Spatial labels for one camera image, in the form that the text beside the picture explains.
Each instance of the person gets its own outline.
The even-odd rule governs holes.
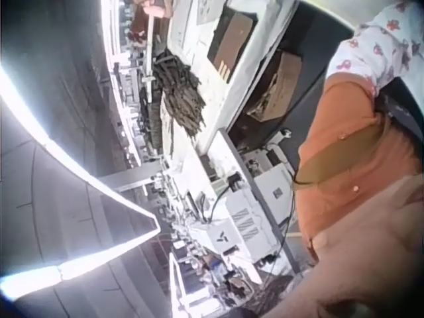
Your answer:
[[[170,19],[174,15],[172,0],[134,0],[134,3],[141,5],[147,15],[156,18]]]
[[[317,263],[265,318],[391,317],[422,275],[423,159],[375,98],[396,77],[424,87],[423,31],[422,3],[395,3],[331,59],[294,185]]]

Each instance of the cardboard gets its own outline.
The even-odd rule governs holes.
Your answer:
[[[302,61],[299,56],[283,52],[278,70],[272,77],[268,89],[247,114],[260,122],[283,117],[292,100],[301,67]]]
[[[227,83],[236,66],[240,49],[246,42],[252,27],[253,20],[251,18],[241,13],[235,13],[219,44],[213,65],[218,70],[222,79]]]

